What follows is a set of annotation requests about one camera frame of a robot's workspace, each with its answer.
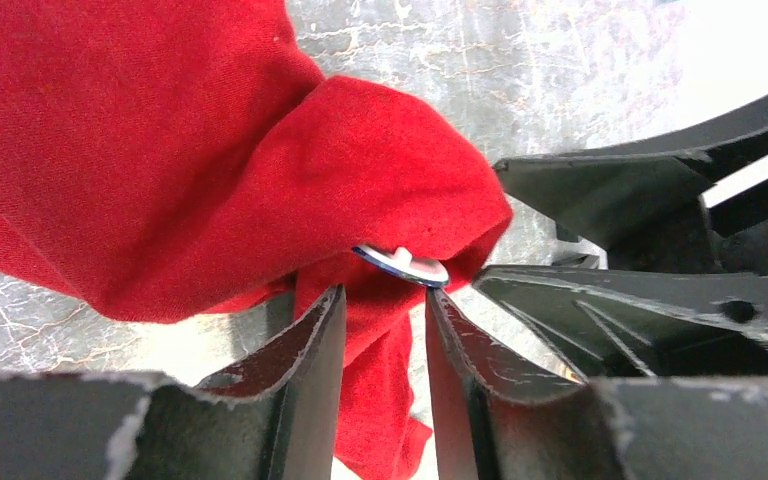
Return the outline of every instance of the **red cloth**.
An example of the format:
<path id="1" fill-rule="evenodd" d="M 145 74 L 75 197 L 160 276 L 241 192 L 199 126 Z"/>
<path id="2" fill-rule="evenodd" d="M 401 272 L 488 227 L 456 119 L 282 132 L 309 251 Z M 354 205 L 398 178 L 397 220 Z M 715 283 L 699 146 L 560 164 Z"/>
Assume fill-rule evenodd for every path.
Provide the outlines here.
<path id="1" fill-rule="evenodd" d="M 404 245 L 463 285 L 511 212 L 421 101 L 326 80 L 282 2 L 0 2 L 0 271 L 125 321 L 346 285 L 336 455 L 406 478 L 407 310 L 422 290 L 349 249 Z"/>

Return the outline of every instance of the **red fabric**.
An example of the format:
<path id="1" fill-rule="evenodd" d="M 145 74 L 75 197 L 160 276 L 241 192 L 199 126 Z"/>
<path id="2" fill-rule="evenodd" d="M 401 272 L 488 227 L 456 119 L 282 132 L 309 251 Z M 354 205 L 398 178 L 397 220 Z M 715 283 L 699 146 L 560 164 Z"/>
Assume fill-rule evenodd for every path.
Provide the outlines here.
<path id="1" fill-rule="evenodd" d="M 337 456 L 407 478 L 407 310 L 349 249 L 404 245 L 463 285 L 511 212 L 421 101 L 326 80 L 279 1 L 0 2 L 0 271 L 125 321 L 349 298 Z"/>

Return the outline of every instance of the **marble surface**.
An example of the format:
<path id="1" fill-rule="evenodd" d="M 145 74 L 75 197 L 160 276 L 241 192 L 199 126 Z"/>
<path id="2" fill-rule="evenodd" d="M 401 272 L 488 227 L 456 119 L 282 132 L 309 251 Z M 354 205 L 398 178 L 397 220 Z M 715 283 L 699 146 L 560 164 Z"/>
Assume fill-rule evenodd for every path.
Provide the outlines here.
<path id="1" fill-rule="evenodd" d="M 326 73 L 423 98 L 489 161 L 644 138 L 768 92 L 768 71 L 747 64 L 768 70 L 768 47 L 759 46 L 768 44 L 759 41 L 768 22 L 723 0 L 289 0 L 288 10 L 299 44 Z M 735 72 L 746 85 L 733 82 Z M 513 203 L 515 222 L 492 262 L 548 263 L 564 248 L 552 223 Z M 455 299 L 500 340 L 557 368 L 530 332 L 476 292 Z M 172 326 L 117 323 L 0 274 L 0 369 L 163 370 L 193 384 L 280 330 L 291 305 L 288 295 Z M 414 410 L 430 422 L 419 310 L 412 319 Z M 351 478 L 336 467 L 335 478 Z M 436 478 L 433 448 L 417 478 Z"/>

